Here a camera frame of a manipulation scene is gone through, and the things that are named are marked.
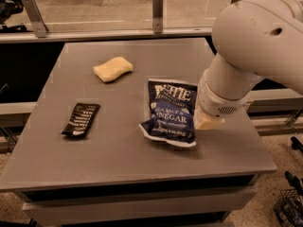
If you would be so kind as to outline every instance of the black packet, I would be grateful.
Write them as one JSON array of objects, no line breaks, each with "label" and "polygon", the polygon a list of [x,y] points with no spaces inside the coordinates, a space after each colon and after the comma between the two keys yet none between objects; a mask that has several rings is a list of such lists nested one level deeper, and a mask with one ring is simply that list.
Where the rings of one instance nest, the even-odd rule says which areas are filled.
[{"label": "black packet", "polygon": [[195,146],[197,86],[179,80],[149,79],[148,88],[151,119],[139,124],[144,136],[182,148]]},{"label": "black packet", "polygon": [[62,134],[72,137],[85,137],[89,131],[100,105],[77,103]]}]

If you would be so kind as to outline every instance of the gray table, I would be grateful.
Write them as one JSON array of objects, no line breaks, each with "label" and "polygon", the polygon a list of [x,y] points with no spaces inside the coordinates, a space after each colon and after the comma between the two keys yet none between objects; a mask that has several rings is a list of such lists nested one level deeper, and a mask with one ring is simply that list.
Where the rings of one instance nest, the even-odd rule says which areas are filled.
[{"label": "gray table", "polygon": [[[123,56],[134,71],[104,84],[93,66]],[[213,59],[203,38],[66,44],[0,179],[39,223],[226,213],[276,166],[245,111],[197,131],[180,150],[145,138],[150,78],[198,82]],[[77,102],[98,103],[83,140],[61,135]]]}]

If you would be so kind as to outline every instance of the floor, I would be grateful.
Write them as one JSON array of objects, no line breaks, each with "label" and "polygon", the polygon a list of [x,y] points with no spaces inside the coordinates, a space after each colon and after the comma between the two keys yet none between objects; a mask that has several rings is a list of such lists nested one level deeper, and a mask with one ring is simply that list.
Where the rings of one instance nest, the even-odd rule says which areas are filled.
[{"label": "floor", "polygon": [[[164,27],[212,26],[216,16],[231,0],[165,0]],[[152,27],[152,0],[36,0],[46,26],[52,32],[92,31],[115,29],[143,29]],[[27,14],[23,12],[7,20],[8,25],[24,23],[30,28]],[[285,120],[253,120],[262,135],[276,127],[285,128]],[[303,120],[295,124],[303,128]],[[288,189],[284,177],[286,170],[303,177],[303,154],[292,150],[291,137],[295,135],[303,142],[303,134],[292,131],[261,136],[265,147],[272,154],[277,172],[258,179],[257,195],[242,209],[233,212],[226,221],[236,227],[280,226],[273,210],[279,193]],[[0,148],[6,141],[0,138]],[[0,174],[9,154],[0,154]],[[0,221],[29,222],[22,212],[22,202],[13,194],[0,194]]]}]

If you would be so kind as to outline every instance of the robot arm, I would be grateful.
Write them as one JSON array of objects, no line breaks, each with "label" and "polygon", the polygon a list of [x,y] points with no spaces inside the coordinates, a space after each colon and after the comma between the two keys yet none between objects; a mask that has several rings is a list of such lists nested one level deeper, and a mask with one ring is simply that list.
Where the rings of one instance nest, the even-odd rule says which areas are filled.
[{"label": "robot arm", "polygon": [[197,111],[231,116],[265,78],[303,95],[303,0],[232,4],[217,18],[212,39],[218,54],[198,83]]}]

